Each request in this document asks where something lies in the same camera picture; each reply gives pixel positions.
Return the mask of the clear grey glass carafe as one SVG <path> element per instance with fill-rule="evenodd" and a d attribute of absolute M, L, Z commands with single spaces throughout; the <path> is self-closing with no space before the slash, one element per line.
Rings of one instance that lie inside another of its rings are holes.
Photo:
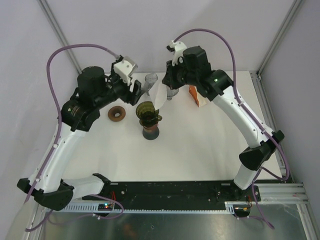
<path fill-rule="evenodd" d="M 158 81 L 158 75 L 156 73 L 149 73 L 144 78 L 144 84 L 142 86 L 143 92 L 149 97 L 150 90 Z"/>

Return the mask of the olive green dripper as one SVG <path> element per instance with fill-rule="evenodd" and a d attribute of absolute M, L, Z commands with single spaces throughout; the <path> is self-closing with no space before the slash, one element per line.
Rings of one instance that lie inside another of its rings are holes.
<path fill-rule="evenodd" d="M 139 124 L 145 128 L 151 128 L 157 125 L 163 117 L 159 115 L 159 110 L 155 109 L 151 101 L 144 101 L 136 107 L 136 116 L 139 118 Z"/>

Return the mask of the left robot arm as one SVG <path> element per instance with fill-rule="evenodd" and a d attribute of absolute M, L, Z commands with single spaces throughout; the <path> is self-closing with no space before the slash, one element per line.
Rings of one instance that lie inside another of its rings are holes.
<path fill-rule="evenodd" d="M 62 179 L 76 146 L 100 117 L 100 109 L 121 99 L 134 106 L 143 94 L 141 83 L 132 82 L 135 67 L 121 61 L 111 68 L 110 75 L 98 66 L 86 67 L 77 77 L 74 93 L 58 116 L 57 133 L 48 156 L 28 178 L 21 178 L 17 187 L 43 207 L 64 209 L 72 200 L 95 195 L 100 200 L 110 196 L 110 181 L 99 173 L 80 179 Z"/>

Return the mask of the red-rimmed dark carafe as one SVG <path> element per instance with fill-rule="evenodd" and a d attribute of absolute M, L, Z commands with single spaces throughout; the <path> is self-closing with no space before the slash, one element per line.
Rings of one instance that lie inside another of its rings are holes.
<path fill-rule="evenodd" d="M 160 130 L 157 124 L 151 127 L 143 126 L 142 135 L 145 139 L 150 141 L 155 140 L 159 136 L 159 134 L 160 134 Z"/>

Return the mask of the white paper coffee filter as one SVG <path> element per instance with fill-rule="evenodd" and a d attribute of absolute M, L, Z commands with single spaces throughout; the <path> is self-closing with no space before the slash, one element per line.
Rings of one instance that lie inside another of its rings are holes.
<path fill-rule="evenodd" d="M 167 86 L 157 81 L 148 93 L 155 110 L 159 110 L 167 100 Z"/>

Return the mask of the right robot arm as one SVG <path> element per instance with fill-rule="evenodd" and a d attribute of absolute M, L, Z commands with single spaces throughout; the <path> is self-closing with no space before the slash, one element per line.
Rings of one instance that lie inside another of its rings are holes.
<path fill-rule="evenodd" d="M 200 46 L 186 47 L 183 42 L 172 42 L 167 50 L 173 58 L 166 62 L 162 83 L 172 90 L 184 85 L 196 87 L 198 93 L 213 102 L 230 118 L 244 136 L 248 147 L 239 154 L 241 166 L 230 188 L 231 196 L 242 201 L 249 194 L 259 169 L 276 151 L 284 139 L 282 131 L 274 131 L 262 123 L 240 97 L 234 82 L 221 69 L 213 70 L 207 53 Z"/>

